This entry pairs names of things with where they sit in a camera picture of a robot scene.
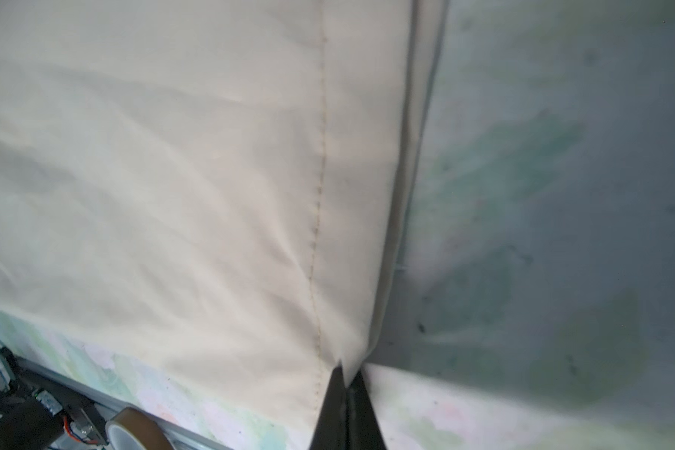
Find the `cloth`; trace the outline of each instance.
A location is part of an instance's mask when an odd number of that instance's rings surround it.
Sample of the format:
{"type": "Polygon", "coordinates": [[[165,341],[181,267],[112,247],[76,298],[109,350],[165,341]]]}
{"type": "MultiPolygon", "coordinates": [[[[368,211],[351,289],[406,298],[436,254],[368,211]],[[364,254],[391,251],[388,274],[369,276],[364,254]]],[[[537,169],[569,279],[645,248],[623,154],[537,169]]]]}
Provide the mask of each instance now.
{"type": "Polygon", "coordinates": [[[384,309],[421,4],[0,2],[0,309],[313,426],[384,309]]]}

